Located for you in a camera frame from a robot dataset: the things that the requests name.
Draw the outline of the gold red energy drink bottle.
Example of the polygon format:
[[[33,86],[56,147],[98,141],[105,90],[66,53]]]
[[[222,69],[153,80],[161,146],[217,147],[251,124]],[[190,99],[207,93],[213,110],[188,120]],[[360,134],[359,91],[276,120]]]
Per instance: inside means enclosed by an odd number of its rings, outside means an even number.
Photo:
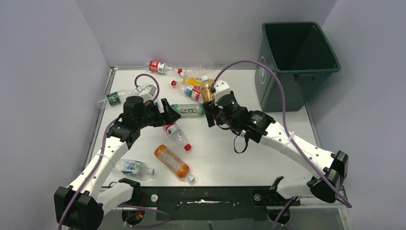
[[[213,79],[210,79],[208,76],[202,76],[202,84],[201,84],[201,96],[203,102],[210,102],[215,99],[215,93],[210,91],[210,87],[213,83]]]

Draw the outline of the red Nongfu label bottle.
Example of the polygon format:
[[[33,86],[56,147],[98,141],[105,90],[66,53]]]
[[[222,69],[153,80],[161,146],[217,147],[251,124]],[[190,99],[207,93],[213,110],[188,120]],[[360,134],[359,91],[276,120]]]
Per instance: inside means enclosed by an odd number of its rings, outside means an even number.
[[[186,135],[176,123],[164,125],[163,129],[167,133],[168,137],[177,145],[183,147],[185,151],[191,150],[192,146],[187,140]]]

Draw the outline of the orange tea bottle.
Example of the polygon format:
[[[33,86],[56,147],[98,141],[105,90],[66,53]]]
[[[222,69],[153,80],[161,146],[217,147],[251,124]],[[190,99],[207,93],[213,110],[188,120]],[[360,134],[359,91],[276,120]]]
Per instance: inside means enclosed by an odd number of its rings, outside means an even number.
[[[182,161],[167,146],[158,146],[154,151],[154,155],[179,179],[187,180],[189,183],[194,182],[195,176],[191,173],[189,165]]]

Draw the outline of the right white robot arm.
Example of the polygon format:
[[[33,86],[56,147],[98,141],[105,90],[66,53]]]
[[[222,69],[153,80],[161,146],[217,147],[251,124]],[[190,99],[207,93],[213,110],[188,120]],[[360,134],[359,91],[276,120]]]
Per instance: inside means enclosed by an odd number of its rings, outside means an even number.
[[[203,107],[209,127],[225,125],[226,130],[241,136],[245,142],[252,140],[277,150],[309,171],[292,181],[278,177],[269,191],[271,202],[280,205],[288,198],[308,195],[326,203],[343,201],[338,194],[348,174],[348,154],[321,149],[294,133],[286,133],[273,117],[240,106],[232,92],[218,102],[203,103]]]

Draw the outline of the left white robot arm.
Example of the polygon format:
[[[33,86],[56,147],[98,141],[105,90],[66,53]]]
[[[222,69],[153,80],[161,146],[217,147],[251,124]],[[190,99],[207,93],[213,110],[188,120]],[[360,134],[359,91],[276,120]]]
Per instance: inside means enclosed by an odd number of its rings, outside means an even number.
[[[105,129],[101,148],[82,173],[54,194],[58,229],[96,230],[105,214],[136,197],[138,182],[121,180],[101,192],[103,183],[117,162],[130,150],[145,127],[162,127],[181,118],[167,99],[158,103],[145,102],[140,96],[130,96],[123,112]]]

